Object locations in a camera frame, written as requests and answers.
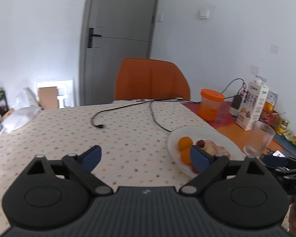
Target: chair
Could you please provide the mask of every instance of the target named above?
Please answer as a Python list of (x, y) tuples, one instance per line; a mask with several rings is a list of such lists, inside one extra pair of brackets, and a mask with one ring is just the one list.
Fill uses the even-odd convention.
[(190, 87), (178, 67), (168, 61), (125, 59), (119, 69), (115, 100), (190, 99)]

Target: drinking glass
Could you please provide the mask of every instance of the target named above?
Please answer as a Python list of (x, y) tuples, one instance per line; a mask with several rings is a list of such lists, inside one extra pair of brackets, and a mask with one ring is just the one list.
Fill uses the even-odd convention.
[(243, 152), (246, 155), (259, 158), (272, 141), (274, 135), (275, 131), (269, 125), (261, 121), (254, 121), (248, 140), (243, 146)]

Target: orange fruit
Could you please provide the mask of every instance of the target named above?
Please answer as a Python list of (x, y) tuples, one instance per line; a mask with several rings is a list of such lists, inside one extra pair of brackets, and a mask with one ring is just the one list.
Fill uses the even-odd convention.
[(179, 142), (178, 142), (178, 149), (180, 151), (186, 149), (186, 148), (191, 148), (193, 146), (193, 141), (190, 137), (182, 137)]
[(190, 148), (185, 148), (181, 151), (181, 160), (186, 165), (192, 164), (190, 160)]

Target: tablecloth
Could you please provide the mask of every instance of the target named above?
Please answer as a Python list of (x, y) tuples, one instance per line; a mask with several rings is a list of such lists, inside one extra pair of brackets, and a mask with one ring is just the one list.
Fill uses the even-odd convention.
[[(179, 188), (190, 180), (169, 157), (168, 132), (153, 122), (148, 103), (99, 114), (96, 124), (105, 124), (103, 129), (90, 124), (96, 112), (129, 103), (41, 111), (22, 128), (0, 136), (0, 233), (9, 227), (2, 196), (36, 154), (57, 160), (100, 145), (102, 160), (92, 173), (114, 190), (121, 185)], [(154, 102), (152, 108), (157, 122), (169, 130), (212, 128), (180, 103)]]

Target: can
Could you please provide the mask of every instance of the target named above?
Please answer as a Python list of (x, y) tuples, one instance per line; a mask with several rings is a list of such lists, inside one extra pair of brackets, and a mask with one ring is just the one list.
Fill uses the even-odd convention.
[(287, 120), (284, 116), (281, 116), (278, 119), (277, 125), (274, 129), (275, 132), (279, 135), (283, 135), (286, 132), (288, 124), (289, 124), (289, 120)]

